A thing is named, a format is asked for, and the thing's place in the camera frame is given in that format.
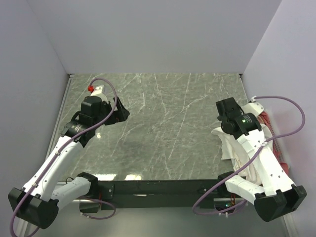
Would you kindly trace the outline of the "white Coca-Cola t-shirt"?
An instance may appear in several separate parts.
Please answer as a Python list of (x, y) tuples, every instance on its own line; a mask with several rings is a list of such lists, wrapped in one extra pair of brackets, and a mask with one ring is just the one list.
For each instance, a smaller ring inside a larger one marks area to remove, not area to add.
[[(246, 113), (250, 113), (250, 106), (246, 104), (242, 106), (242, 109)], [(272, 134), (269, 127), (266, 125), (264, 120), (260, 117), (257, 117), (258, 121), (262, 126), (262, 130), (265, 135), (265, 139), (271, 138)], [(220, 138), (222, 142), (222, 158), (221, 160), (231, 160), (233, 164), (234, 171), (240, 169), (245, 163), (249, 161), (249, 157), (243, 147), (235, 140), (232, 135), (226, 134), (223, 132), (221, 127), (217, 127), (211, 131), (211, 134), (216, 135)], [(239, 173), (239, 176), (245, 177), (247, 181), (254, 183), (256, 185), (261, 185), (261, 178), (258, 172), (255, 170), (254, 165), (250, 164), (246, 169)]]

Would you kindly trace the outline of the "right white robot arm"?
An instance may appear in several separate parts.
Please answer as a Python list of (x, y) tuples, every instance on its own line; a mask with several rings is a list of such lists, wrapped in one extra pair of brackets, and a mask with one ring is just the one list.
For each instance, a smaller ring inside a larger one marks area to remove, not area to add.
[(263, 106), (255, 99), (241, 107), (233, 97), (216, 102), (221, 126), (212, 134), (222, 141), (222, 158), (231, 159), (238, 174), (217, 184), (217, 193), (234, 193), (253, 204), (265, 222), (295, 211), (307, 196), (287, 175), (273, 153), (271, 130), (259, 116)]

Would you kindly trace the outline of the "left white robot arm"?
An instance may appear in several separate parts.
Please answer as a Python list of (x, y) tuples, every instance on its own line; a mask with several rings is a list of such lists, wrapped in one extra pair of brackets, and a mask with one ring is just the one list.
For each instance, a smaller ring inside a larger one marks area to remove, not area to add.
[(59, 210), (76, 198), (99, 197), (98, 178), (86, 172), (61, 188), (55, 186), (77, 154), (95, 136), (98, 127), (127, 120), (129, 111), (119, 97), (113, 100), (111, 105), (99, 96), (85, 97), (80, 110), (64, 126), (54, 150), (41, 168), (21, 189), (13, 188), (9, 192), (8, 199), (16, 217), (46, 229)]

